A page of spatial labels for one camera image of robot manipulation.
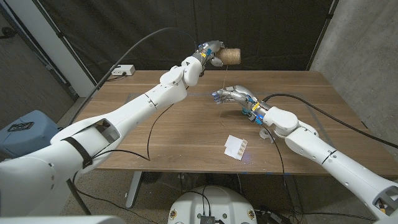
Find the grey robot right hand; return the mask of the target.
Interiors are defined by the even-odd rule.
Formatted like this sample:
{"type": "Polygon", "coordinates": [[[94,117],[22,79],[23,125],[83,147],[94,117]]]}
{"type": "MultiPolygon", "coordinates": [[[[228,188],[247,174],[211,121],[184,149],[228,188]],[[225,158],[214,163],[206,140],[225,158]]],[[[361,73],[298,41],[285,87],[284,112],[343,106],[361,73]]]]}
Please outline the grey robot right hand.
{"type": "Polygon", "coordinates": [[[251,122],[263,125],[265,113],[271,107],[259,101],[247,88],[235,85],[222,88],[212,93],[216,104],[237,102],[242,107],[242,114],[246,115],[251,122]]]}

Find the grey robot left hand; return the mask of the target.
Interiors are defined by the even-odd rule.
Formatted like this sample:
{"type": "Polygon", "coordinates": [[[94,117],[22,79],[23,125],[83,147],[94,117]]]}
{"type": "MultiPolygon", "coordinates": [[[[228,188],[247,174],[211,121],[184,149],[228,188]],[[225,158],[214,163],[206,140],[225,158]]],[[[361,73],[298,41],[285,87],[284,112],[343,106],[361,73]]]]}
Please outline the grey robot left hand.
{"type": "Polygon", "coordinates": [[[204,42],[198,46],[198,49],[192,56],[198,59],[202,65],[201,77],[204,76],[205,65],[207,62],[210,62],[215,67],[223,66],[222,60],[216,56],[216,53],[224,48],[224,43],[219,40],[204,42]]]}

